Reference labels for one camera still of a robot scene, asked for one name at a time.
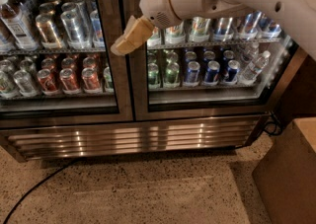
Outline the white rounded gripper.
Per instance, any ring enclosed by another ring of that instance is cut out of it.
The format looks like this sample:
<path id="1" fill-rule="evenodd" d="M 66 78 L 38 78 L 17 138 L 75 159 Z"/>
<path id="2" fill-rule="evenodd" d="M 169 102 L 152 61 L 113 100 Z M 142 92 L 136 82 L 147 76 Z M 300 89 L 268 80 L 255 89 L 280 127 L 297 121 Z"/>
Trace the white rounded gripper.
<path id="1" fill-rule="evenodd" d="M 123 34 L 111 46 L 113 54 L 129 54 L 151 38 L 155 27 L 167 29 L 183 21 L 175 12 L 171 0 L 140 0 L 139 7 L 143 16 L 129 18 Z"/>

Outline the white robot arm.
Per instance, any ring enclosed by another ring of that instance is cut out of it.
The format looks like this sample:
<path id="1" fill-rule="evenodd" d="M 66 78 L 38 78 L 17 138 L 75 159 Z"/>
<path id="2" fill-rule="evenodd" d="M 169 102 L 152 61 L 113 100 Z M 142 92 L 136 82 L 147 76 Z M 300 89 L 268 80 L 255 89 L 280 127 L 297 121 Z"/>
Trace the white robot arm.
<path id="1" fill-rule="evenodd" d="M 193 17 L 239 17 L 259 10 L 316 59 L 316 0 L 140 0 L 139 7 L 142 16 L 129 18 L 123 34 L 111 47 L 113 54 L 135 51 L 155 28 L 177 26 Z"/>

